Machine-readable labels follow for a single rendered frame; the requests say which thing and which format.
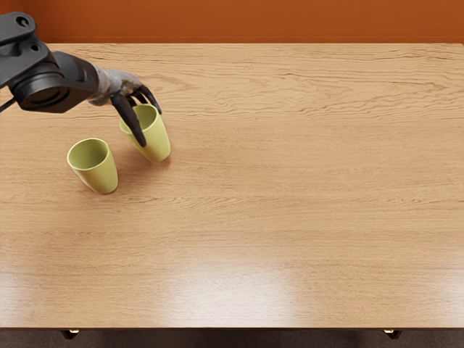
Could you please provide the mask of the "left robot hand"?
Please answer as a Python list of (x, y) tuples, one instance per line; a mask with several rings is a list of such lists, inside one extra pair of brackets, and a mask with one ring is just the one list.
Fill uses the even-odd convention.
[(146, 139), (133, 108), (137, 99), (142, 104), (151, 104), (161, 115), (162, 110), (153, 93), (137, 75), (122, 70), (105, 70), (96, 65), (94, 68), (99, 79), (98, 88), (87, 101), (98, 107), (111, 104), (129, 127), (138, 144), (145, 147)]

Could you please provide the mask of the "yellow-green cup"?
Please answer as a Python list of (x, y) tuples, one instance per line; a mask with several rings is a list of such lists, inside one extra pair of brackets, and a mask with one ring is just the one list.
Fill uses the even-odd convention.
[(146, 139), (146, 146), (140, 146), (130, 128), (120, 119), (120, 130), (145, 158), (152, 162), (161, 162), (170, 155), (170, 140), (157, 109), (150, 104), (140, 104), (133, 107), (142, 133)]
[(67, 153), (67, 163), (93, 192), (111, 194), (118, 186), (118, 174), (108, 143), (87, 138), (74, 144)]

